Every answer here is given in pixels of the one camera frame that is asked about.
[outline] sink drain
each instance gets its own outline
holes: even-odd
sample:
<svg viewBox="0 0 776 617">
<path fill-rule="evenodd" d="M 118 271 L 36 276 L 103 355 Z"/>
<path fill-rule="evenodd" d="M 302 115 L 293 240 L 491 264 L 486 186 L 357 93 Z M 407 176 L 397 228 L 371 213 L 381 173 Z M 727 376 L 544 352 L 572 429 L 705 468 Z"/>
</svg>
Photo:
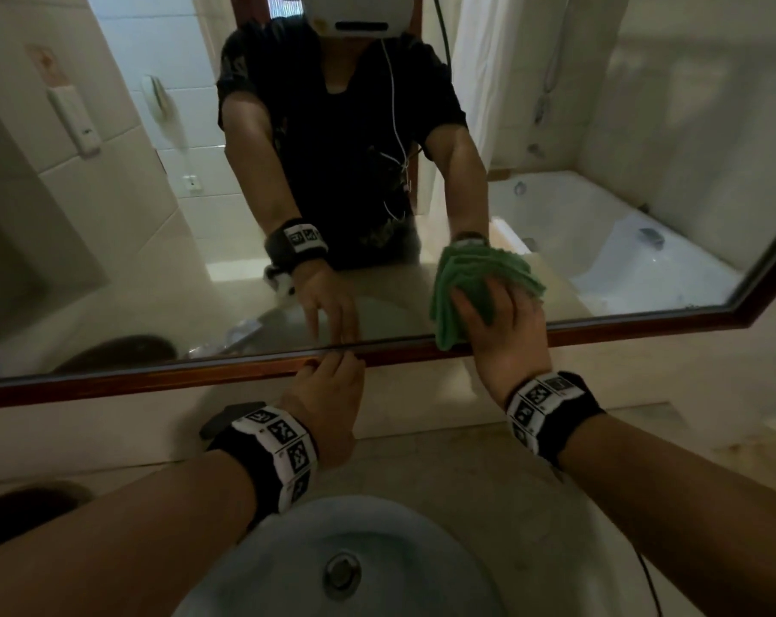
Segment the sink drain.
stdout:
<svg viewBox="0 0 776 617">
<path fill-rule="evenodd" d="M 325 565 L 322 588 L 331 600 L 347 600 L 357 592 L 362 580 L 362 566 L 357 557 L 340 552 Z"/>
</svg>

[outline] towel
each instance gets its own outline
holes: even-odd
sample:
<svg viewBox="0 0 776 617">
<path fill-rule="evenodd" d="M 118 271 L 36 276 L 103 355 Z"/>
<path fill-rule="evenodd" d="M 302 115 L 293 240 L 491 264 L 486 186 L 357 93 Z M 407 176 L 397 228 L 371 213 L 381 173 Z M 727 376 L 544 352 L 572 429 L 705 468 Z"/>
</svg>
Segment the towel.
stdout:
<svg viewBox="0 0 776 617">
<path fill-rule="evenodd" d="M 528 262 L 516 253 L 482 244 L 452 244 L 442 252 L 431 298 L 430 317 L 436 323 L 436 346 L 440 350 L 450 350 L 454 344 L 468 340 L 451 300 L 452 288 L 465 292 L 486 324 L 493 322 L 493 300 L 485 284 L 488 276 L 522 285 L 539 299 L 545 294 L 545 286 L 531 273 Z"/>
</svg>

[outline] hand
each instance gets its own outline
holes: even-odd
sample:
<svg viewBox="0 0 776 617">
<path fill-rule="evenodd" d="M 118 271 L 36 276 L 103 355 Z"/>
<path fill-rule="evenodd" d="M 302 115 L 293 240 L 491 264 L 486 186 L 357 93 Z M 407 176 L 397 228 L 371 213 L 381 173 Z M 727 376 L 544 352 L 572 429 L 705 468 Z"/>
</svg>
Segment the hand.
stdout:
<svg viewBox="0 0 776 617">
<path fill-rule="evenodd" d="M 547 351 L 545 313 L 539 301 L 518 285 L 506 286 L 488 277 L 494 321 L 487 326 L 461 290 L 451 292 L 456 310 L 474 348 L 477 372 L 491 397 L 503 409 L 514 387 L 553 369 Z"/>
<path fill-rule="evenodd" d="M 348 284 L 325 260 L 303 261 L 291 273 L 308 329 L 320 335 L 320 309 L 328 317 L 332 344 L 359 342 L 359 317 Z"/>
<path fill-rule="evenodd" d="M 306 366 L 277 406 L 298 419 L 313 436 L 320 465 L 341 466 L 353 453 L 353 423 L 362 402 L 365 362 L 350 351 L 328 353 L 319 367 Z"/>
</svg>

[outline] black t-shirt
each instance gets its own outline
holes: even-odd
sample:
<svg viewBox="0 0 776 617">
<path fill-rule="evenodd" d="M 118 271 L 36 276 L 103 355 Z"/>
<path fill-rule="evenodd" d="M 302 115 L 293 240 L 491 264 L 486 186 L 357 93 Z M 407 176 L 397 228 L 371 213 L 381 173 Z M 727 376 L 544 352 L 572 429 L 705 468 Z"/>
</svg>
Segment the black t-shirt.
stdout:
<svg viewBox="0 0 776 617">
<path fill-rule="evenodd" d="M 365 266 L 374 249 L 389 251 L 409 231 L 413 235 L 396 135 L 410 155 L 412 143 L 424 148 L 436 127 L 465 125 L 448 69 L 432 48 L 403 34 L 386 39 L 385 50 L 393 70 L 393 104 L 380 41 L 362 53 L 339 94 L 325 87 L 320 41 L 302 17 L 246 24 L 223 48 L 219 126 L 223 101 L 234 91 L 253 93 L 265 104 L 274 147 L 302 216 L 320 229 L 332 258 L 350 262 L 332 264 L 336 267 Z M 401 257 L 396 251 L 391 256 Z"/>
</svg>

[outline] mirror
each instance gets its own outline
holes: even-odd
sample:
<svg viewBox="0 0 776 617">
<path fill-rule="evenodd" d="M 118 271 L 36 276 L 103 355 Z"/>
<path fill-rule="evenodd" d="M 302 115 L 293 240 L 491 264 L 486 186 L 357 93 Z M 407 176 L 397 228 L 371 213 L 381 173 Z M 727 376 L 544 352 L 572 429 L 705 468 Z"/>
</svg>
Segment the mirror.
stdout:
<svg viewBox="0 0 776 617">
<path fill-rule="evenodd" d="M 564 327 L 774 263 L 776 0 L 439 2 L 0 0 L 0 381 L 430 345 L 465 243 Z"/>
</svg>

